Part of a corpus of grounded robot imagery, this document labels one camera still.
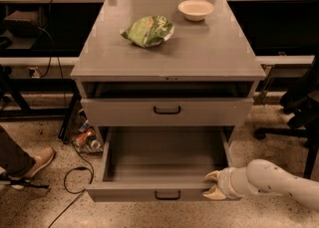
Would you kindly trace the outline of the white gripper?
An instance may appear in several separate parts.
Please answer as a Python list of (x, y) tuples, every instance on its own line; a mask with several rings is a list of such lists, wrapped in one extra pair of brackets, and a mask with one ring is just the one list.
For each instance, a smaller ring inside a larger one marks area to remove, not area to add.
[(228, 167), (223, 170), (214, 170), (207, 174), (205, 181), (217, 181), (202, 195), (211, 200), (224, 200), (227, 198), (240, 198), (248, 193), (248, 181), (245, 168)]

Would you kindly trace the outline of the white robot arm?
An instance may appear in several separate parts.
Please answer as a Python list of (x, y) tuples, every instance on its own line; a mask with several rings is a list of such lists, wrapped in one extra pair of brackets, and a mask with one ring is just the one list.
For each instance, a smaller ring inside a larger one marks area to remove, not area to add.
[(214, 170), (204, 180), (213, 182), (202, 193), (211, 200), (281, 195), (319, 211), (319, 182), (293, 175), (268, 160), (254, 159), (245, 167)]

